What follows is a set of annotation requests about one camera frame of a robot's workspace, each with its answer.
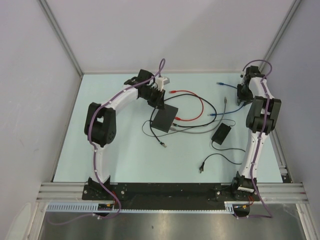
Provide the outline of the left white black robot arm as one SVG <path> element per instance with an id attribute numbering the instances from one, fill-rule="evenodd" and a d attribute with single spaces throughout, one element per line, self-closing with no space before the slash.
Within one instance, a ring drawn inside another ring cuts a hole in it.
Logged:
<path id="1" fill-rule="evenodd" d="M 105 184 L 110 179 L 104 151 L 114 141 L 117 134 L 117 114 L 131 102 L 141 98 L 154 109 L 165 108 L 164 85 L 170 79 L 141 69 L 137 76 L 124 82 L 122 89 L 104 103 L 92 102 L 87 110 L 84 133 L 93 146 L 93 167 L 90 178 L 97 183 L 93 194 L 100 200 L 110 196 L 111 188 Z"/>

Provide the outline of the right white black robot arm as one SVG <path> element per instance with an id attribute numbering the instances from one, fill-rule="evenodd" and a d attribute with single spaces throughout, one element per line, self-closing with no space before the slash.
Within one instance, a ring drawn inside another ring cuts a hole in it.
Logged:
<path id="1" fill-rule="evenodd" d="M 242 82 L 237 85 L 237 104 L 250 104 L 250 109 L 245 121 L 248 128 L 245 155 L 230 188 L 231 196 L 237 201 L 257 192 L 261 152 L 266 139 L 275 129 L 282 105 L 282 101 L 271 94 L 267 76 L 260 72 L 258 66 L 246 65 L 240 77 Z"/>

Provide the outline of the black network switch box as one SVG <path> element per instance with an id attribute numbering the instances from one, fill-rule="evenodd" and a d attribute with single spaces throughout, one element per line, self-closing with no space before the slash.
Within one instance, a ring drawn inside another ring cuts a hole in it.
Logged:
<path id="1" fill-rule="evenodd" d="M 164 109 L 158 110 L 156 113 L 151 127 L 153 129 L 168 133 L 179 109 L 175 106 L 165 104 Z"/>

